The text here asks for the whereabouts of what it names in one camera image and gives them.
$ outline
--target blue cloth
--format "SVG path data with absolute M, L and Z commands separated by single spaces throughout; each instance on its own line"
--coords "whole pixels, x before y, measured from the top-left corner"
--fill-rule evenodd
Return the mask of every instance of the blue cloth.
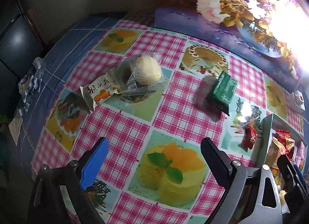
M 28 111 L 23 116 L 17 146 L 10 145 L 15 153 L 16 164 L 22 167 L 28 176 L 32 176 L 31 160 L 54 99 L 88 50 L 125 14 L 97 14 L 80 21 L 45 56 L 46 70 L 40 93 L 33 94 Z

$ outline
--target red candy wrapper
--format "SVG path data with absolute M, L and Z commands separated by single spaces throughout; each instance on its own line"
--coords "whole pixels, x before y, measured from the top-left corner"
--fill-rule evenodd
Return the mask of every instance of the red candy wrapper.
M 254 128 L 249 125 L 246 128 L 246 135 L 243 140 L 243 144 L 244 146 L 246 146 L 251 150 L 253 148 L 255 140 L 256 140 L 256 130 L 254 130 Z

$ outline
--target box of snacks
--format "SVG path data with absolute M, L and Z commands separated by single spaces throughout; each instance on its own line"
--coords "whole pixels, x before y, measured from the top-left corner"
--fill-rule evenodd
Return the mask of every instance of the box of snacks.
M 267 164 L 276 180 L 279 174 L 277 159 L 280 155 L 285 154 L 292 164 L 295 163 L 303 172 L 307 144 L 302 137 L 276 114 L 265 117 L 262 124 L 263 134 L 256 167 Z

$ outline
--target packaged bread bun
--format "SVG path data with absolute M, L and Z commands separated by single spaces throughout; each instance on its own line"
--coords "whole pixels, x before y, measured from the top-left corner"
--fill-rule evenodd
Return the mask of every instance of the packaged bread bun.
M 142 95 L 156 92 L 166 83 L 160 66 L 161 54 L 141 53 L 124 59 L 117 66 L 115 76 L 123 96 Z

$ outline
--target bright light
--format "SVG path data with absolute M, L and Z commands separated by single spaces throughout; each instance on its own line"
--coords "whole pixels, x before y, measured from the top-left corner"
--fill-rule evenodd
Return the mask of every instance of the bright light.
M 23 40 L 23 34 L 22 33 L 16 33 L 13 38 L 12 38 L 12 44 L 18 45 L 21 43 L 21 41 Z
M 247 101 L 244 102 L 240 113 L 243 117 L 248 117 L 252 115 L 252 109 L 251 109 L 251 105 L 249 102 Z
M 241 122 L 241 123 L 247 122 L 244 116 L 239 116 L 239 117 L 237 117 L 237 119 L 238 119 L 238 121 Z
M 308 42 L 309 16 L 291 0 L 268 0 L 273 4 L 266 14 L 268 29 L 273 36 L 287 44 L 292 56 L 309 73 Z

